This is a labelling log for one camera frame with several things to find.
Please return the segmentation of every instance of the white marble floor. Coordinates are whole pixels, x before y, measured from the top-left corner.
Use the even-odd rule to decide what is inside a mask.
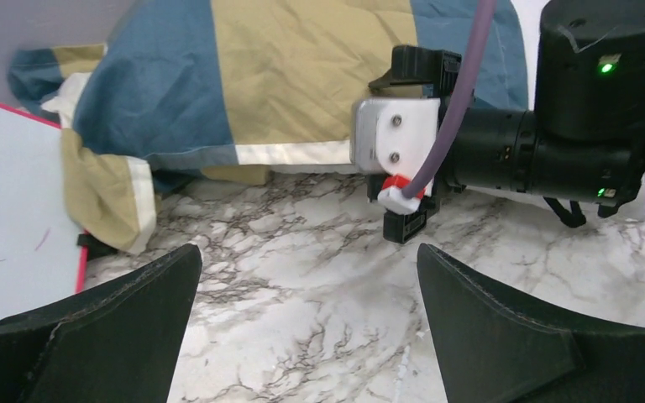
[[[202,181],[165,201],[151,250],[101,259],[89,286],[195,242],[204,270],[170,402],[443,402],[419,243],[560,306],[645,326],[645,222],[564,228],[548,211],[450,196],[403,247],[358,177]]]

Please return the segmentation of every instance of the white mounting bracket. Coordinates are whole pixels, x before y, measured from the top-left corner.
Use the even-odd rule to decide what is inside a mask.
[[[411,179],[422,167],[436,140],[441,100],[391,99],[377,120],[376,157],[389,175]],[[432,195],[433,181],[424,190]]]

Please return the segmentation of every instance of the purple cable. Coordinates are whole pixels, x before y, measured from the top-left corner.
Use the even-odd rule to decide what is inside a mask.
[[[471,96],[476,85],[480,71],[480,63],[485,52],[485,43],[488,41],[490,25],[493,14],[496,12],[496,0],[479,0],[471,27],[469,44],[461,61],[461,71],[451,94],[446,115],[443,117],[441,127],[436,135],[436,140],[412,181],[401,189],[401,194],[411,199],[426,187],[436,175],[446,154],[451,149],[451,144],[456,139],[456,133],[464,120],[466,109],[471,103]]]

